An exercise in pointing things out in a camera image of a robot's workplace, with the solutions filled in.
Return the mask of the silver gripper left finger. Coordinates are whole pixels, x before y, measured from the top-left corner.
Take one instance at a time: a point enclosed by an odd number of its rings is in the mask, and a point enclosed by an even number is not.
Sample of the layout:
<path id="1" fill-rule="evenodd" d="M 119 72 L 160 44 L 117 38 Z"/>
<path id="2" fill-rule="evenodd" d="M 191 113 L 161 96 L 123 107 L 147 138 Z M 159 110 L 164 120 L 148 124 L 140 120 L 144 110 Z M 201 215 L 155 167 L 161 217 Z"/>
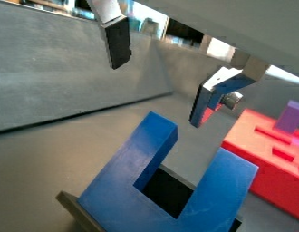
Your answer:
<path id="1" fill-rule="evenodd" d="M 123 15 L 117 0 L 87 0 L 87 2 L 97 19 L 111 68 L 116 70 L 131 60 L 132 56 L 129 19 Z"/>

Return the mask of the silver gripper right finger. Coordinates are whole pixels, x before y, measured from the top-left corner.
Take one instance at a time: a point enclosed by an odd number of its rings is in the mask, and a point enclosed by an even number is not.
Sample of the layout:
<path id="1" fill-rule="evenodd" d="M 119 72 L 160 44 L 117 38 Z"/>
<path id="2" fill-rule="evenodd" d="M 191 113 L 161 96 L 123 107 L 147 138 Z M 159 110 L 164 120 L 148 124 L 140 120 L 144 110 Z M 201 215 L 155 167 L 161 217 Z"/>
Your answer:
<path id="1" fill-rule="evenodd" d="M 230 68 L 222 67 L 200 84 L 189 123 L 199 128 L 222 106 L 234 110 L 243 95 L 240 106 L 252 108 L 267 116 L 279 116 L 287 101 L 299 101 L 299 77 L 266 61 L 235 50 Z"/>

